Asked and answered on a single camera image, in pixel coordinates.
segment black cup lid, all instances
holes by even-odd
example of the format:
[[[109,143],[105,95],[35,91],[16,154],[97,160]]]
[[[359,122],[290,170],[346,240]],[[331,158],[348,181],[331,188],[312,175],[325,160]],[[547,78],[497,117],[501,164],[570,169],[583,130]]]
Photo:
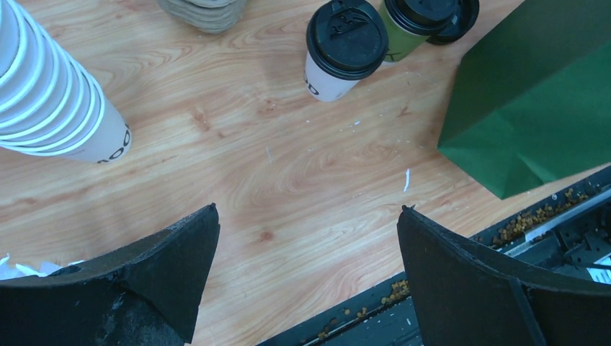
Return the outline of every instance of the black cup lid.
[[[361,79],[384,60],[388,34],[378,12],[365,0],[333,0],[310,21],[308,49],[318,65],[327,62],[333,75]]]
[[[479,0],[459,0],[458,5],[452,22],[439,34],[429,37],[428,43],[447,45],[460,39],[471,30],[479,15]]]
[[[445,29],[459,0],[385,0],[397,24],[417,35],[435,35]]]

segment stacked paper cup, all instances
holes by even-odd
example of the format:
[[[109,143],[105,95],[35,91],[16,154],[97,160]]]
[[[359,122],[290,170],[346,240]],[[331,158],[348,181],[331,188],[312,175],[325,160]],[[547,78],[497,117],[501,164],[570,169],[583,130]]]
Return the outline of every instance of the stacked paper cup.
[[[96,79],[14,0],[0,0],[0,146],[107,163],[131,132]]]

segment crumpled white paper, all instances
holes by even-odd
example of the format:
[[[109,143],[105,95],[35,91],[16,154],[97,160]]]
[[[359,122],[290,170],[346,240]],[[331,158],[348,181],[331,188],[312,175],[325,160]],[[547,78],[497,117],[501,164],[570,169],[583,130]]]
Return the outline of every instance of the crumpled white paper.
[[[8,280],[15,278],[23,278],[24,276],[36,275],[41,278],[49,276],[51,273],[56,272],[63,268],[60,265],[51,262],[40,263],[40,269],[36,270],[27,265],[20,265],[19,263],[15,266],[9,265],[10,254],[6,254],[6,257],[0,259],[0,280]],[[83,261],[77,261],[69,263],[68,265],[77,265]]]

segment wooden table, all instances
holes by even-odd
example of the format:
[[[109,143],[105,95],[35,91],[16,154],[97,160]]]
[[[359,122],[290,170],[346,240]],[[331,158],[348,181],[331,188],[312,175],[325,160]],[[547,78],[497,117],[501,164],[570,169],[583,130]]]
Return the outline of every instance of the wooden table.
[[[134,145],[109,165],[0,151],[0,254],[90,259],[216,202],[194,345],[255,345],[402,271],[402,204],[467,236],[588,174],[500,201],[435,150],[460,57],[519,3],[483,1],[462,40],[326,104],[303,82],[322,1],[251,0],[210,36],[152,0],[22,0],[99,79]]]

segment green paper bag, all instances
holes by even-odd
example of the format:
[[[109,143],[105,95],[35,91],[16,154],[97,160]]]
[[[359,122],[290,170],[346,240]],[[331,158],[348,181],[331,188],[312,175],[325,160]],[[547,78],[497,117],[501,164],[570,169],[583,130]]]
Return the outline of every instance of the green paper bag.
[[[437,148],[499,198],[611,161],[611,1],[522,3],[464,56]]]

